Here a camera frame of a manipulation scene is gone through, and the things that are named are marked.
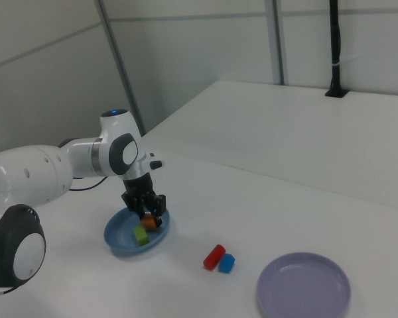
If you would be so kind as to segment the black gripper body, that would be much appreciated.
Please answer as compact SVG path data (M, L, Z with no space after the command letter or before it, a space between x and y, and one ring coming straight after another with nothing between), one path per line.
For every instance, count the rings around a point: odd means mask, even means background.
M136 179L123 180L123 185L125 186L125 192L121 196L124 199L133 199L153 193L153 181L149 172Z

